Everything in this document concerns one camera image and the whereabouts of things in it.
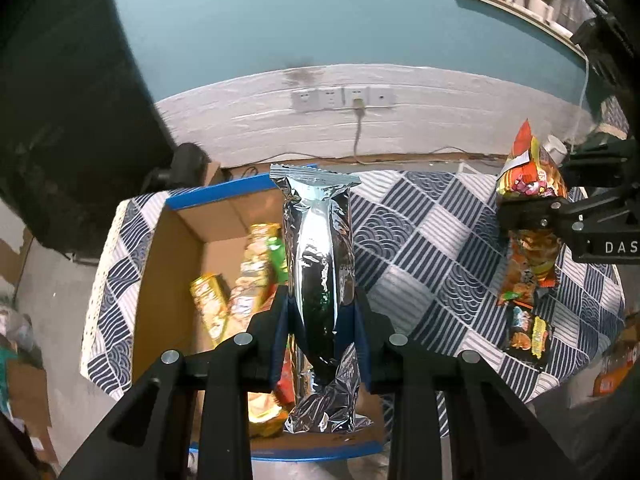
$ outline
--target checkered fabric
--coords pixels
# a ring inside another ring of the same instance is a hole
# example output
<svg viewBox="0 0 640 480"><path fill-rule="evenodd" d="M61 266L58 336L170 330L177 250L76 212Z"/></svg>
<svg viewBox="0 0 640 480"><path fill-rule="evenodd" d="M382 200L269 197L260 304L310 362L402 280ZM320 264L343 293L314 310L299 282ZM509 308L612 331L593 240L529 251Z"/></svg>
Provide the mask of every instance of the checkered fabric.
<svg viewBox="0 0 640 480"><path fill-rule="evenodd" d="M559 255L558 286L540 315L555 328L543 372L504 354L505 311L496 300L506 240L495 217L496 177L477 173L365 171L352 189L355 273L373 310L426 348L479 352L522 400L558 385L606 348L622 328L624 300L616 269ZM115 398L130 387L135 306L146 252L168 194L126 205L99 301L97 329L85 331L83 374ZM572 190L572 200L580 198ZM383 399L392 420L392 399ZM438 398L442 434L444 398Z"/></svg>

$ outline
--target blue wall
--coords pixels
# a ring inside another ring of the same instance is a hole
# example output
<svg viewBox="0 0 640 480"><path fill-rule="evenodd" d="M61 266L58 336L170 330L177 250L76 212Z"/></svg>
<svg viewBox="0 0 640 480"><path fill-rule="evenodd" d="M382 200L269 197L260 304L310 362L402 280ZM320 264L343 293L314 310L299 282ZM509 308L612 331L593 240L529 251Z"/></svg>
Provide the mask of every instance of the blue wall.
<svg viewBox="0 0 640 480"><path fill-rule="evenodd" d="M576 104L584 62L475 0L115 0L154 100L298 64L396 63L513 81Z"/></svg>

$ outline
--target white wall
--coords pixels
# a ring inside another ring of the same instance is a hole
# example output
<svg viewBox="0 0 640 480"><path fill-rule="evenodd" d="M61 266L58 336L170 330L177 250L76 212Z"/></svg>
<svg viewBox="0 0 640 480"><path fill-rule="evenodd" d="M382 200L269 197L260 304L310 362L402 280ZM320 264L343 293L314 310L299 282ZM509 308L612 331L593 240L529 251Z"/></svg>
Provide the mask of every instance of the white wall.
<svg viewBox="0 0 640 480"><path fill-rule="evenodd" d="M353 153L352 110L300 113L293 88L385 84L392 108L368 108L358 154L428 153L455 146L472 153L508 153L529 118L540 139L564 139L584 110L551 94L483 75L391 64L342 64L278 70L192 89L156 103L177 143L197 142L222 166L281 153L340 157Z"/></svg>

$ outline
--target orange snack bag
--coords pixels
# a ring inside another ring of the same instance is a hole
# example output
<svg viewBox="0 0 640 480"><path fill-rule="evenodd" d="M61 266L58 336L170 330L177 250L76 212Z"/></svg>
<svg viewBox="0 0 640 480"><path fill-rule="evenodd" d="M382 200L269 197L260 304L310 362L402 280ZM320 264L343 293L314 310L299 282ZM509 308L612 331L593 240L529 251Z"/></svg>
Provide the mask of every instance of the orange snack bag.
<svg viewBox="0 0 640 480"><path fill-rule="evenodd" d="M533 308L537 281L517 240L510 240L507 271L502 281L498 304L513 301L520 306Z"/></svg>
<svg viewBox="0 0 640 480"><path fill-rule="evenodd" d="M567 188L562 175L553 159L531 133L529 121L522 123L513 142L511 153L502 169L496 186L498 198L502 201L523 201L558 196L566 198ZM519 253L524 256L538 285L552 287L556 284L554 264L560 251L561 241L550 229L511 231L510 238L516 242ZM513 270L521 267L522 262L510 262ZM512 299L518 302L514 294L521 293L529 285L513 282L514 272L505 278L500 297L503 301Z"/></svg>

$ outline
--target snack wrapper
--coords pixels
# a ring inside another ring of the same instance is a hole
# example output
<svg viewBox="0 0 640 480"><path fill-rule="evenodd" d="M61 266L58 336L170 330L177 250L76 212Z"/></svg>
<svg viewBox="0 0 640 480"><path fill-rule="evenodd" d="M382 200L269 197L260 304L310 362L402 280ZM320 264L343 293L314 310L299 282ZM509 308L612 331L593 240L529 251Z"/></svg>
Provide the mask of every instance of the snack wrapper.
<svg viewBox="0 0 640 480"><path fill-rule="evenodd" d="M517 304L508 305L504 352L542 370L548 361L553 329L541 317Z"/></svg>
<svg viewBox="0 0 640 480"><path fill-rule="evenodd" d="M360 386L353 344L336 353L338 312L354 300L349 189L355 175L272 164L282 190L289 305L295 307L290 338L296 406L286 431L353 432L371 421L356 413Z"/></svg>
<svg viewBox="0 0 640 480"><path fill-rule="evenodd" d="M537 286L538 281L522 254L518 241L511 237L507 252L507 271L502 282L498 304L513 301L520 306L532 309Z"/></svg>
<svg viewBox="0 0 640 480"><path fill-rule="evenodd" d="M553 159L532 135L529 121L524 121L518 131L498 178L496 192L498 207L503 201L524 203L550 196L567 197L562 176ZM525 277L524 267L529 266L540 287L553 287L556 284L554 265L561 241L549 229L511 231L510 238L512 243L508 273L498 302L515 300L532 307L530 283L516 281L516 270ZM514 243L518 246L517 251L514 250Z"/></svg>
<svg viewBox="0 0 640 480"><path fill-rule="evenodd" d="M284 242L277 236L268 240L269 257L276 273L276 283L287 283L289 279L289 269L287 267L287 253Z"/></svg>
<svg viewBox="0 0 640 480"><path fill-rule="evenodd" d="M279 224L255 224L250 228L240 276L227 301L224 282L206 274L191 284L203 322L214 348L222 341L245 332L254 314L269 310L275 295L271 247L277 248ZM274 392L247 393L249 436L268 437L282 432L293 407L291 358L287 349L282 374Z"/></svg>
<svg viewBox="0 0 640 480"><path fill-rule="evenodd" d="M221 341L228 316L224 282L220 276L204 274L191 283L191 295L215 347Z"/></svg>
<svg viewBox="0 0 640 480"><path fill-rule="evenodd" d="M276 237L279 224L254 224L250 228L240 276L231 291L224 339L244 332L251 316L262 309L273 283L269 240Z"/></svg>
<svg viewBox="0 0 640 480"><path fill-rule="evenodd" d="M289 294L297 307L298 345L322 383L335 377L338 309L353 302L353 241L349 188L356 175L272 164L282 190Z"/></svg>

